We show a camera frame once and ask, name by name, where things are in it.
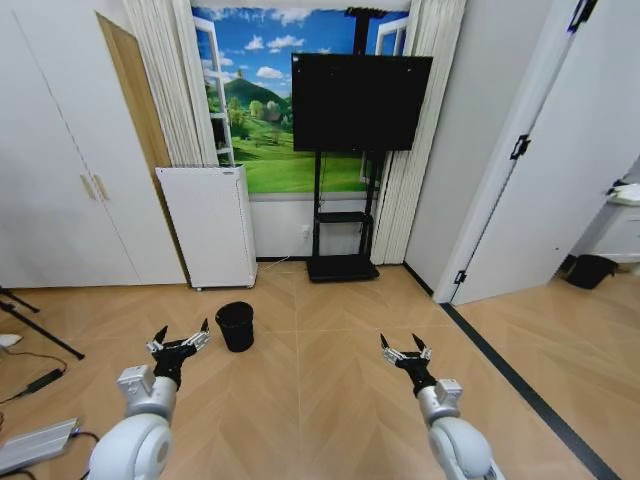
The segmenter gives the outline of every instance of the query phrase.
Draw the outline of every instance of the black metal stand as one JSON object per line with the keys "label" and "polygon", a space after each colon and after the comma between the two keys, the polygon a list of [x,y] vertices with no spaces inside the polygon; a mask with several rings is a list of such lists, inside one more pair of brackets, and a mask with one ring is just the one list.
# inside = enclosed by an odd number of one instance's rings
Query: black metal stand
{"label": "black metal stand", "polygon": [[[0,295],[4,295],[5,297],[10,298],[11,300],[19,303],[20,305],[28,308],[33,313],[38,313],[40,311],[40,309],[34,307],[33,305],[28,304],[24,300],[22,300],[22,299],[18,298],[17,296],[15,296],[13,294],[13,292],[11,292],[11,290],[9,290],[7,288],[0,287]],[[51,333],[46,331],[44,328],[42,328],[40,325],[38,325],[37,323],[34,323],[32,320],[28,319],[27,317],[22,315],[20,312],[16,311],[15,305],[13,305],[11,303],[6,303],[6,302],[3,302],[2,300],[0,300],[0,310],[3,310],[5,312],[9,313],[10,315],[13,315],[13,317],[17,318],[18,320],[20,320],[25,325],[33,328],[40,335],[48,338],[49,340],[51,340],[56,345],[64,348],[67,352],[71,353],[78,360],[82,360],[85,357],[84,354],[82,354],[82,353],[78,352],[77,350],[75,350],[74,348],[70,347],[69,345],[64,343],[62,340],[60,340],[58,337],[52,335]]]}
{"label": "black metal stand", "polygon": [[[367,33],[370,18],[382,18],[386,12],[367,8],[349,8],[347,15],[356,17],[356,31],[353,41],[353,54],[364,55],[367,47]],[[385,152],[367,152],[366,160],[371,162],[367,202],[364,212],[320,212],[320,171],[322,152],[316,152],[313,184],[313,249],[307,261],[307,271],[312,282],[345,282],[368,280],[380,276],[371,263],[373,244],[373,217],[371,207],[376,187],[378,170],[382,165]],[[320,225],[323,223],[360,223],[360,247],[356,255],[320,256]]]}

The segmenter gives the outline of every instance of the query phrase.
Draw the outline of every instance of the landscape mural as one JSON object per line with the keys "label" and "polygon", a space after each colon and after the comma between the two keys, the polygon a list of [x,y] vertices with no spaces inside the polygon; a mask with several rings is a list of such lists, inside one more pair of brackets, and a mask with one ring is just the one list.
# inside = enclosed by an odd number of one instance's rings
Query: landscape mural
{"label": "landscape mural", "polygon": [[[215,24],[235,161],[246,167],[250,193],[312,192],[314,154],[293,151],[291,53],[351,53],[355,19],[340,10],[302,8],[193,7],[193,14]],[[405,16],[406,12],[392,12],[372,20],[367,53],[374,52],[381,22]],[[209,110],[217,113],[217,82],[207,76],[212,69],[210,43],[206,34],[197,34]],[[383,54],[392,50],[391,38]],[[371,101],[381,102],[382,97]],[[223,138],[215,127],[214,121],[216,140]],[[365,189],[360,154],[326,152],[323,158],[323,191]]]}

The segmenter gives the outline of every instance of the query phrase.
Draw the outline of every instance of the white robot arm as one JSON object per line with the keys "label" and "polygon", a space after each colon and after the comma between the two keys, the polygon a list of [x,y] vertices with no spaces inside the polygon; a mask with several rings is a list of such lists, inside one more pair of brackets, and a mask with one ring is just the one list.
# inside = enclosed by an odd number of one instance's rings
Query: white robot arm
{"label": "white robot arm", "polygon": [[431,349],[415,335],[413,339],[419,352],[399,352],[389,347],[382,334],[380,339],[384,358],[405,370],[413,381],[413,393],[429,428],[431,450],[447,480],[504,480],[487,439],[469,422],[458,418],[460,384],[452,379],[436,380],[429,374]]}
{"label": "white robot arm", "polygon": [[173,439],[171,417],[180,388],[182,362],[209,341],[207,321],[186,340],[163,344],[167,327],[147,344],[156,360],[130,367],[117,380],[127,399],[125,419],[96,445],[89,461],[89,480],[156,480],[167,464]]}

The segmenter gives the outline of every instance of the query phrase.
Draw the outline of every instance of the herringbone floor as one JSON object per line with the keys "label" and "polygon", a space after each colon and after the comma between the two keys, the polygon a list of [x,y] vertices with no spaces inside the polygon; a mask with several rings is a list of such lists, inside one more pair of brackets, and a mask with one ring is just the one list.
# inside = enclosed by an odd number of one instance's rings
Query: herringbone floor
{"label": "herringbone floor", "polygon": [[458,311],[620,477],[640,477],[640,277],[555,279]]}
{"label": "herringbone floor", "polygon": [[[22,291],[42,308],[34,318],[87,358],[77,362],[0,317],[0,331],[25,335],[16,351],[53,353],[70,365],[62,379],[0,407],[0,441],[74,416],[105,433],[124,410],[115,379],[150,363],[144,343],[160,327],[169,325],[168,338],[184,337],[223,304],[244,300],[255,309],[256,343],[232,354],[214,326],[213,341],[185,362],[163,479],[444,478],[409,379],[380,355],[380,331],[403,349],[412,348],[411,332],[433,347],[431,372],[463,385],[463,417],[487,436],[508,478],[591,478],[404,268],[381,272],[374,282],[312,285],[303,264],[286,262],[261,271],[252,290]],[[0,395],[53,366],[0,354]],[[89,439],[74,440],[68,454],[31,470],[38,480],[75,480],[90,448]]]}

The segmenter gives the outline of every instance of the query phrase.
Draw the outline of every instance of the green hill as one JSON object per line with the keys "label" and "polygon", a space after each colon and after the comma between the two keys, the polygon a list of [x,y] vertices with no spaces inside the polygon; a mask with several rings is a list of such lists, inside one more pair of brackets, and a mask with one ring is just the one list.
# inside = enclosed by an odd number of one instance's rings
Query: green hill
{"label": "green hill", "polygon": [[287,106],[287,102],[271,90],[255,85],[244,78],[236,78],[235,80],[225,84],[224,93],[227,97],[227,102],[232,97],[236,97],[240,102],[240,105],[244,108],[249,108],[249,104],[252,100],[258,100],[263,105],[266,105],[267,102],[273,100],[275,103],[280,105],[280,108],[282,109],[285,109]]}

